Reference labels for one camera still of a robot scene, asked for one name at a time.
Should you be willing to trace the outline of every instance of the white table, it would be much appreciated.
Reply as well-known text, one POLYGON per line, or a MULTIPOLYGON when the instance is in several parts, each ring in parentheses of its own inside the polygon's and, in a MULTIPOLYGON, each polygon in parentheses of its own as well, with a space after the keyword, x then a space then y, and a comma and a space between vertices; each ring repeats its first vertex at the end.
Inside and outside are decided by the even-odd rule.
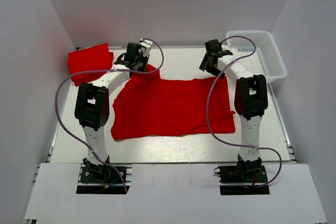
MULTIPOLYGON (((125 49, 111 49, 114 59, 125 52, 125 49)), ((161 77, 169 80, 192 80, 208 78, 210 74, 198 68, 205 54, 204 48, 164 48, 165 62, 161 69, 161 77)), ((149 64, 159 66, 161 55, 158 49, 151 50, 149 64)), ((224 145, 210 134, 186 135, 179 137, 148 136, 138 139, 114 141, 110 129, 114 122, 113 101, 124 84, 110 96, 110 117, 105 126, 106 149, 110 162, 119 164, 134 163, 223 163, 236 162, 239 148, 224 145)), ((234 109, 235 85, 228 80, 230 106, 234 109)), ((75 135, 85 140, 84 132, 75 119, 74 111, 78 88, 71 83, 66 100, 62 120, 75 135)), ((240 121, 234 115, 236 132, 219 134, 225 141, 240 143, 240 121)), ((260 126, 260 146, 275 148, 284 161, 290 157, 286 147, 286 137, 278 120, 275 105, 268 91, 268 109, 260 126)), ((271 151, 260 151, 263 161, 277 161, 278 157, 271 151)), ((51 163, 81 163, 87 156, 87 149, 69 136, 61 127, 58 129, 51 163)))

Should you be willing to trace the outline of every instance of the folded red cloth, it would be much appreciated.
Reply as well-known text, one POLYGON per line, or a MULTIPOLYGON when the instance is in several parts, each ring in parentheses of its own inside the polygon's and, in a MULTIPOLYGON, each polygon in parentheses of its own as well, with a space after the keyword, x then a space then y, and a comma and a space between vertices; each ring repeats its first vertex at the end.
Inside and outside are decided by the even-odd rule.
MULTIPOLYGON (((103 70, 112 67, 113 53, 109 52, 107 43, 86 48, 80 51, 68 54, 68 66, 70 74, 87 70, 103 70)), ((79 74, 71 78, 76 86, 83 82, 97 80, 103 73, 86 73, 79 74)))
MULTIPOLYGON (((215 77, 191 81, 162 80, 160 73, 134 74, 114 101, 114 140, 148 135, 209 133, 205 106, 215 77)), ((212 93, 209 117, 215 133, 235 132, 226 78, 212 93)))

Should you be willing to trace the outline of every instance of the cable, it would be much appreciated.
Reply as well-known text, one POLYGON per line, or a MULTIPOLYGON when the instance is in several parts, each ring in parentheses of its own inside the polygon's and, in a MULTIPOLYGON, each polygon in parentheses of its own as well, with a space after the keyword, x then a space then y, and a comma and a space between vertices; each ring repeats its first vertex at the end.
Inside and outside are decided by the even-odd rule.
POLYGON ((209 91, 209 95, 208 95, 208 98, 206 100, 206 109, 205 109, 205 113, 206 113, 206 124, 208 126, 208 129, 211 133, 211 135, 218 141, 220 141, 221 143, 223 144, 227 144, 227 145, 230 145, 230 146, 235 146, 235 147, 245 147, 245 148, 256 148, 258 150, 270 150, 270 151, 273 151, 275 152, 278 157, 279 157, 279 169, 276 173, 276 175, 268 182, 262 184, 262 185, 259 185, 259 186, 255 186, 255 187, 263 187, 263 186, 267 186, 269 185, 270 183, 272 183, 280 174, 280 171, 281 171, 281 168, 282 168, 282 158, 281 158, 281 155, 279 154, 279 152, 277 152, 275 149, 273 148, 269 148, 269 147, 257 147, 257 146, 253 146, 253 145, 246 145, 246 144, 234 144, 234 143, 230 143, 230 142, 227 142, 227 141, 224 141, 222 139, 220 139, 218 136, 216 136, 216 134, 213 132, 212 128, 211 128, 211 125, 210 125, 210 119, 209 119, 209 103, 210 103, 210 98, 211 98, 211 95, 212 95, 212 92, 215 88, 215 85, 217 83, 217 81, 219 80, 219 78, 221 77, 221 75, 225 72, 226 69, 228 69, 233 63, 235 63, 236 61, 238 60, 241 60, 241 59, 244 59, 244 58, 247 58, 247 57, 250 57, 252 56, 256 51, 257 51, 257 46, 256 44, 249 38, 245 37, 245 36, 240 36, 240 35, 235 35, 235 36, 230 36, 230 37, 227 37, 226 39, 224 39, 223 41, 221 41, 220 43, 223 44, 223 42, 231 39, 231 38, 242 38, 242 39, 247 39, 248 41, 250 41, 253 45, 253 52, 251 52, 250 54, 248 55, 245 55, 245 56, 241 56, 241 57, 238 57, 237 59, 231 61, 228 65, 225 66, 225 68, 217 75, 216 79, 214 80, 214 83, 212 84, 211 88, 210 88, 210 91, 209 91))
POLYGON ((110 174, 108 175, 107 179, 105 179, 104 181, 101 181, 101 180, 98 180, 98 179, 97 179, 97 181, 98 181, 98 182, 102 182, 102 183, 103 183, 103 182, 106 182, 106 181, 110 178, 110 176, 111 176, 111 171, 109 171, 109 172, 110 172, 110 174))
POLYGON ((118 176, 120 177, 121 179, 121 182, 124 186, 124 189, 125 189, 125 192, 127 193, 127 188, 126 188, 126 185, 125 185, 125 181, 124 179, 122 178, 120 172, 118 171, 118 169, 113 166, 112 164, 109 164, 109 163, 106 163, 104 162, 103 160, 101 160, 99 158, 99 156, 96 154, 96 152, 94 151, 94 149, 91 147, 91 145, 89 145, 88 143, 86 143, 85 141, 83 141, 82 139, 80 139, 79 137, 77 137, 76 135, 74 135, 72 132, 70 132, 66 127, 65 125, 63 124, 62 122, 62 119, 60 117, 60 114, 59 114, 59 110, 58 110, 58 94, 59 94, 59 91, 61 89, 61 87, 63 86, 63 84, 69 80, 71 77, 74 77, 74 76, 77 76, 79 74, 83 74, 83 73, 103 73, 103 72, 115 72, 115 71, 118 71, 118 72, 131 72, 131 73, 139 73, 139 74, 151 74, 151 73, 154 73, 156 71, 158 71, 162 65, 163 65, 163 62, 164 62, 164 55, 163 55, 163 51, 162 51, 162 48, 160 47, 160 45, 152 40, 152 39, 148 39, 148 38, 143 38, 145 40, 149 40, 151 42, 153 42, 154 44, 156 44, 156 46, 158 47, 158 49, 160 50, 160 53, 161 53, 161 56, 162 56, 162 62, 161 64, 159 65, 158 68, 150 71, 150 72, 138 72, 138 71, 135 71, 135 70, 131 70, 131 69, 104 69, 104 70, 88 70, 88 71, 82 71, 82 72, 77 72, 77 73, 73 73, 71 75, 69 75, 65 80, 63 80, 60 85, 57 87, 56 89, 56 93, 55 93, 55 100, 54 100, 54 104, 55 104, 55 112, 56 112, 56 117, 57 117, 57 120, 59 122, 59 125, 63 128, 63 130, 65 130, 65 132, 67 132, 70 136, 72 136, 74 139, 78 140, 80 143, 82 143, 83 145, 85 145, 90 151, 91 153, 93 154, 93 156, 96 158, 96 160, 98 160, 101 164, 103 165, 106 165, 106 166, 109 166, 111 167, 112 169, 114 169, 118 176))

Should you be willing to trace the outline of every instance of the white plastic basket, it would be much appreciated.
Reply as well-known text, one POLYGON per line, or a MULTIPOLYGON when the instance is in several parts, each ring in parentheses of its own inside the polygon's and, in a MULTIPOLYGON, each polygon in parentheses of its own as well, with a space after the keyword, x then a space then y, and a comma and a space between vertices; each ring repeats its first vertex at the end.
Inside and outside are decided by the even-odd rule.
MULTIPOLYGON (((253 74, 263 74, 267 83, 287 75, 279 49, 271 33, 261 30, 229 31, 226 37, 241 35, 251 39, 257 46, 257 52, 239 63, 253 74)), ((242 38, 232 38, 227 42, 235 58, 253 51, 251 42, 242 38)))

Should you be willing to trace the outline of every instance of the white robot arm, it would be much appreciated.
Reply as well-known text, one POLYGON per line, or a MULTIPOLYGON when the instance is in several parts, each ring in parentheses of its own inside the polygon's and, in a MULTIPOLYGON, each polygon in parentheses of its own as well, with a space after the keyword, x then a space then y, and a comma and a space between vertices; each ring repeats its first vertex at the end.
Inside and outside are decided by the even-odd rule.
MULTIPOLYGON (((203 71, 218 75, 235 60, 233 54, 229 50, 223 50, 216 39, 206 42, 205 46, 206 54, 199 67, 203 71)), ((234 174, 231 174, 232 177, 236 176, 242 181, 247 181, 256 177, 263 168, 257 147, 259 147, 261 119, 268 106, 266 78, 261 74, 254 75, 238 62, 228 67, 224 74, 236 84, 235 109, 240 117, 241 145, 255 146, 255 148, 240 147, 237 166, 234 174)))
MULTIPOLYGON (((105 147, 104 126, 110 114, 109 95, 130 78, 130 72, 127 70, 145 72, 152 46, 152 41, 144 39, 138 44, 129 43, 126 53, 119 56, 112 67, 117 71, 108 72, 98 80, 79 86, 75 117, 85 132, 86 142, 92 146, 100 159, 107 163, 109 155, 105 147)), ((91 151, 88 151, 88 157, 83 161, 89 170, 98 176, 104 175, 104 167, 91 151)))

